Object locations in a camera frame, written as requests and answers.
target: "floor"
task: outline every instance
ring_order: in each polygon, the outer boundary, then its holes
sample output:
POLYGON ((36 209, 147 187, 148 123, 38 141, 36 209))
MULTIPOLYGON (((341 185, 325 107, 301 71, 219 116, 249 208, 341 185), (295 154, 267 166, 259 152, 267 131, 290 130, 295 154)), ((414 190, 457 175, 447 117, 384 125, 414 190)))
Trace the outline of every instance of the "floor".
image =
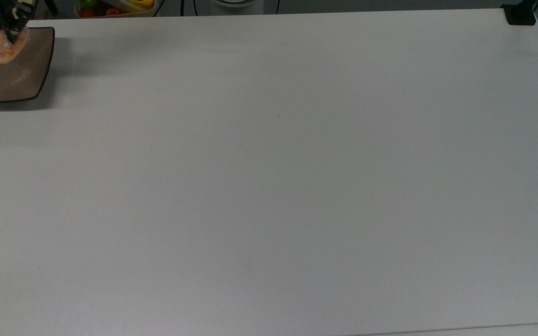
MULTIPOLYGON (((60 9, 58 19, 75 18, 73 4, 77 0, 56 0, 60 9)), ((185 15, 194 15, 194 2, 199 15, 210 15, 209 0, 186 0, 185 15)), ((265 0, 265 14, 274 14, 278 0, 265 0)), ((329 13, 346 11, 391 11, 421 9, 499 8, 502 4, 516 4, 519 0, 280 0, 280 14, 329 13)), ((165 0, 158 16, 178 16, 180 0, 165 0)), ((39 6, 38 17, 51 17, 44 6, 39 6)))

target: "white table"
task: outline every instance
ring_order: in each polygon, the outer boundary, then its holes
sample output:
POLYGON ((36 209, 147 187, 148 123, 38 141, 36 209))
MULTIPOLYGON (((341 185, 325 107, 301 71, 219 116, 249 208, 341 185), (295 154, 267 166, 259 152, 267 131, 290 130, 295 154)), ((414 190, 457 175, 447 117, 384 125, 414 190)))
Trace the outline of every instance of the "white table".
POLYGON ((538 26, 31 24, 57 40, 0 105, 0 336, 538 323, 538 26))

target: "plate rim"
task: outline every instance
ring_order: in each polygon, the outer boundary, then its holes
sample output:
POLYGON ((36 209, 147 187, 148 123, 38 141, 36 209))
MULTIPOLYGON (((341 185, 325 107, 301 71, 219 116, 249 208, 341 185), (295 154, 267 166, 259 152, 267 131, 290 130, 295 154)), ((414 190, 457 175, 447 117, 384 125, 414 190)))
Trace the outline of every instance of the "plate rim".
POLYGON ((28 98, 22 98, 22 99, 15 99, 15 100, 0 100, 0 103, 14 103, 14 102, 25 102, 26 100, 33 100, 34 98, 38 97, 41 93, 41 90, 43 89, 43 86, 45 86, 45 80, 47 79, 47 75, 49 74, 49 68, 51 67, 51 60, 53 60, 53 49, 55 49, 55 28, 54 27, 28 27, 28 29, 51 29, 52 31, 52 41, 51 41, 51 54, 49 55, 49 62, 47 63, 47 69, 45 70, 45 75, 43 76, 43 81, 41 82, 41 86, 39 86, 38 91, 36 94, 32 97, 28 98))

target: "robotic arm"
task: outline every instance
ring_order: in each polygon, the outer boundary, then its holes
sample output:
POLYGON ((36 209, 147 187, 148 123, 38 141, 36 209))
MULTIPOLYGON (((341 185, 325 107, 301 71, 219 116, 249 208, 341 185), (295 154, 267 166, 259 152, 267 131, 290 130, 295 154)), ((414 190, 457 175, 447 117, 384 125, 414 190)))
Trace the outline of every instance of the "robotic arm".
POLYGON ((35 14, 38 0, 0 0, 0 30, 15 43, 18 33, 35 14))

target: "square plate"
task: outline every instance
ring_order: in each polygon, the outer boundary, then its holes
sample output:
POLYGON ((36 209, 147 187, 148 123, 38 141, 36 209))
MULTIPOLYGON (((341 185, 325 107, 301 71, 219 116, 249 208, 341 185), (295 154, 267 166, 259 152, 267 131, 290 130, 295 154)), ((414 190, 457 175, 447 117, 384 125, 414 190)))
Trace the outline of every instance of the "square plate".
POLYGON ((53 27, 29 28, 30 36, 19 55, 0 65, 0 102, 36 98, 49 72, 53 56, 53 27))

